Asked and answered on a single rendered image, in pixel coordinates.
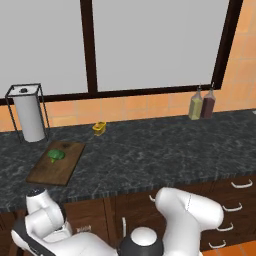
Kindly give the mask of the brown wooden cutting board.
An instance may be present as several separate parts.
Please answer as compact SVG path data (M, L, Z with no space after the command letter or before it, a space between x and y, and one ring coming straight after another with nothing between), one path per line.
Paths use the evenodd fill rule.
M66 186L85 148L84 143L53 140L28 174L28 183ZM51 157L50 150L65 153L65 157Z

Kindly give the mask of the olive oil bottle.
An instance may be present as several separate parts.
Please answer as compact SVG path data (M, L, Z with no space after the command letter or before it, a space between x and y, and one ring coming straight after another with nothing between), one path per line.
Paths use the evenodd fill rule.
M191 120L198 120L200 118L202 104L203 99L201 97L201 86L198 86L196 94L191 97L190 101L188 116Z

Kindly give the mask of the dark window frame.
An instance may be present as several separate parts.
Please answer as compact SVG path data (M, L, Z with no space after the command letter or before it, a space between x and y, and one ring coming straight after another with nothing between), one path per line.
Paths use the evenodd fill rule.
M0 106L222 86L243 0L0 0Z

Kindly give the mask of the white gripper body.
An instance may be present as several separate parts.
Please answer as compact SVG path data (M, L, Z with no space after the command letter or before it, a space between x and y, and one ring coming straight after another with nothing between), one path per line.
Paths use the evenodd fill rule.
M66 221L58 230L54 232L57 238L69 238L73 234L72 227L68 221Z

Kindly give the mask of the dark wooden drawer front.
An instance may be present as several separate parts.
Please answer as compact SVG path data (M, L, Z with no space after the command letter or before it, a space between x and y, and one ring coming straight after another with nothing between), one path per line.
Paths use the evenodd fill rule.
M222 240L226 241L227 246L232 246L244 242L254 241L256 240L256 234L247 234L239 236L224 235L223 237L203 235L200 243L200 250L211 250L211 248L208 245L209 242L212 243L213 245L219 245L222 243Z
M246 184L249 179L253 181L252 187L235 189L231 185L231 182L234 182L235 184ZM206 196L219 202L221 198L246 197L247 195L254 193L256 193L256 175L249 175L211 182Z
M239 236L239 235L247 235L247 234L256 234L256 225L251 222L249 219L246 219L243 222L238 222L233 224L234 228L231 231L228 232L219 232L216 230L216 232L223 237L224 235L229 236ZM223 223L218 228L227 228L230 226L230 221L223 220Z
M227 208L235 208L239 206L239 202L242 204L243 209L237 212L225 212L225 220L230 221L233 224L243 222L246 219L250 219L251 215L256 212L256 199L247 197L230 197L221 198L219 203Z

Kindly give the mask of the dark wooden cupboard door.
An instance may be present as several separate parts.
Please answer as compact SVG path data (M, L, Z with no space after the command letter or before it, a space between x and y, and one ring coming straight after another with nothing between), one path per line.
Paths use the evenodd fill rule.
M23 209L0 213L0 256L27 256L22 249L13 243L11 237L14 222L25 215L26 211Z
M123 238L122 218L126 220L126 233L137 227L149 227L163 237L166 228L165 218L150 200L150 197L154 198L156 194L157 190L152 190L118 195L111 200L118 242Z
M90 231L109 243L104 203L102 199L65 203L67 220L74 234Z

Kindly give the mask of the yellow peeler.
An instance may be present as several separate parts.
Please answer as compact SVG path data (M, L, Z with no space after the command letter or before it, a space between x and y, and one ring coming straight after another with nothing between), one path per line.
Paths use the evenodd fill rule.
M105 122L97 122L92 127L95 136L101 136L106 131L106 123Z

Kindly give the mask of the green broccoli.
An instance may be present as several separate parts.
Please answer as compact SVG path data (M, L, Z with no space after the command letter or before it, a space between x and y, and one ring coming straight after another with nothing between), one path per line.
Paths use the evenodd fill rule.
M47 153L47 156L50 158L52 163L55 163L57 160L64 159L65 153L58 149L52 149Z

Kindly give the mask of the white paper towel roll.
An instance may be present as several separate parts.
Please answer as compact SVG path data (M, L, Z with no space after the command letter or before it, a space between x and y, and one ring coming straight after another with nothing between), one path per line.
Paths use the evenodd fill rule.
M35 92L35 86L16 87L12 92L23 136L27 142L37 142L45 138Z

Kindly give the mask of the dark red vinegar bottle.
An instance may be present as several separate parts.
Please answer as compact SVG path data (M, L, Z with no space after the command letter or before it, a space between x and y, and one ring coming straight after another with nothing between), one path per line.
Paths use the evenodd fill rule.
M203 106L201 110L202 118L210 119L212 117L215 100L216 98L214 96L214 85L211 85L209 92L205 95L203 99Z

